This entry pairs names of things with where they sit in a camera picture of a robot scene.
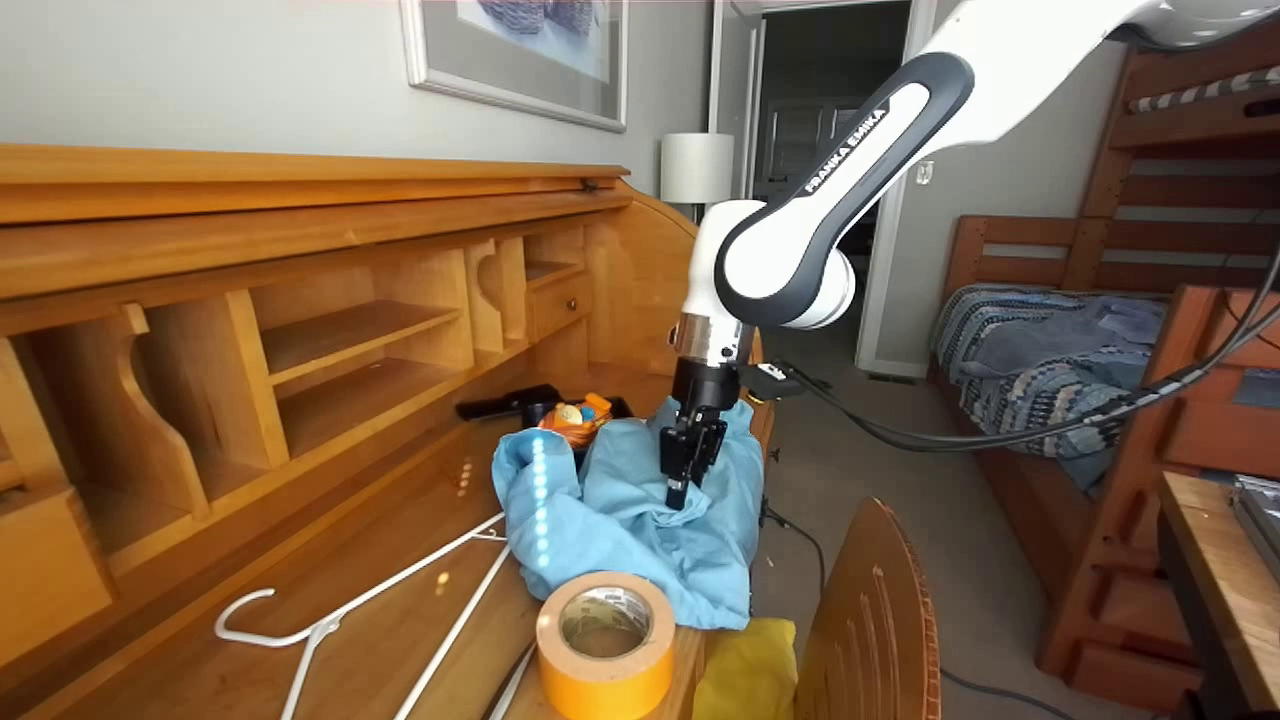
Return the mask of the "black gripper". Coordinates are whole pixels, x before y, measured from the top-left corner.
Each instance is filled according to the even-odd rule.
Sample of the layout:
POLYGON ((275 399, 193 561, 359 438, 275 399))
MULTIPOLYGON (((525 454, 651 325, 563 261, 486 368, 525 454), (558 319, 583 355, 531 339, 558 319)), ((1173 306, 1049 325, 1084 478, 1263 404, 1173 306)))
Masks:
POLYGON ((686 507, 688 488, 704 478, 724 438, 724 412, 740 399, 743 327, 686 310, 674 327, 676 415, 662 430, 666 503, 686 507))

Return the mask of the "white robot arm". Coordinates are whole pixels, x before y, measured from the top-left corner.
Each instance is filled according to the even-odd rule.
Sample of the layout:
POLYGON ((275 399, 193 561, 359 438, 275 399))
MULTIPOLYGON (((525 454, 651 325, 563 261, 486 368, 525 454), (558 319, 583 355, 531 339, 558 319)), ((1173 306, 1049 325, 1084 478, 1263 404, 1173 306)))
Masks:
POLYGON ((856 277, 837 240, 917 159, 1000 141, 1105 41, 1202 49, 1275 13, 1280 0, 961 0, 780 203, 722 200, 704 211, 674 331, 676 420, 662 430, 668 503, 680 507, 722 454, 743 337, 828 327, 847 310, 856 277))

